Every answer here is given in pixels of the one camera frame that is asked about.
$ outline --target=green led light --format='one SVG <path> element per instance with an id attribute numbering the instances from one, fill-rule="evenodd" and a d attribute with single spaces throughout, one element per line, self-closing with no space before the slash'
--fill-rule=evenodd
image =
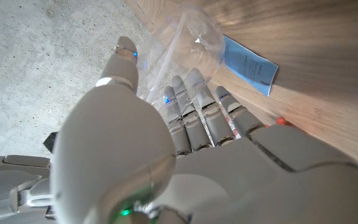
<path id="1" fill-rule="evenodd" d="M 123 210 L 122 212 L 121 212 L 121 215 L 123 215 L 123 216 L 125 216 L 125 215 L 129 215 L 130 214 L 130 210 L 129 209 L 127 209 L 127 210 Z"/>

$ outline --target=wooden surface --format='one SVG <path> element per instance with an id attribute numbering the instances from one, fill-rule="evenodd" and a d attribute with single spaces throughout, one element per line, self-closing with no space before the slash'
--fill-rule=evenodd
<path id="1" fill-rule="evenodd" d="M 201 6 L 225 35 L 280 66 L 270 97 L 224 65 L 211 89 L 223 85 L 263 122 L 283 116 L 358 159 L 358 1 L 126 1 L 151 32 L 177 6 Z"/>

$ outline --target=robotic finger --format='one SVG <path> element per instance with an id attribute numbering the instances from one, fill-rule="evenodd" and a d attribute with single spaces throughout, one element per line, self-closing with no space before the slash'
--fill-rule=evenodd
<path id="1" fill-rule="evenodd" d="M 190 79 L 193 86 L 204 81 L 201 72 L 194 68 L 190 72 Z M 208 87 L 202 86 L 196 96 L 198 103 L 201 106 L 201 112 L 205 118 L 206 125 L 211 133 L 212 140 L 215 146 L 222 146 L 235 140 L 233 131 L 227 123 L 219 105 L 215 102 Z"/>
<path id="2" fill-rule="evenodd" d="M 183 80 L 179 76 L 172 78 L 172 87 L 176 95 L 177 103 L 182 112 L 183 125 L 186 129 L 193 152 L 206 147 L 212 147 L 211 141 L 205 131 L 200 117 L 191 103 Z"/>
<path id="3" fill-rule="evenodd" d="M 265 127 L 245 106 L 242 106 L 223 86 L 218 86 L 215 94 L 222 107 L 228 113 L 241 137 L 250 138 L 249 134 Z"/>
<path id="4" fill-rule="evenodd" d="M 192 153 L 190 142 L 187 136 L 185 125 L 181 118 L 177 98 L 172 86 L 164 89 L 165 107 L 168 114 L 168 129 L 172 136 L 177 156 L 184 156 Z"/>

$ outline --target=clear plastic bag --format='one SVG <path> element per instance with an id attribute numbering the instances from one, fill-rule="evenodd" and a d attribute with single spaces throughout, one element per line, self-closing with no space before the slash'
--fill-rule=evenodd
<path id="1" fill-rule="evenodd" d="M 207 13 L 196 6 L 176 8 L 140 48 L 137 96 L 153 105 L 168 123 L 164 88 L 172 85 L 173 77 L 179 76 L 186 86 L 189 96 L 186 104 L 189 105 L 198 90 L 217 72 L 224 49 L 223 34 Z M 196 83 L 189 78 L 194 68 L 203 76 Z M 180 108 L 180 114 L 186 107 Z"/>

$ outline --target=blue led light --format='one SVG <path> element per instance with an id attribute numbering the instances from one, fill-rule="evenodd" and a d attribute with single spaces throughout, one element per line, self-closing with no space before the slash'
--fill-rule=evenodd
<path id="1" fill-rule="evenodd" d="M 219 99 L 221 100 L 221 99 L 224 98 L 224 96 L 226 96 L 226 95 L 230 95 L 230 93 L 226 93 L 225 95 L 219 97 Z"/>

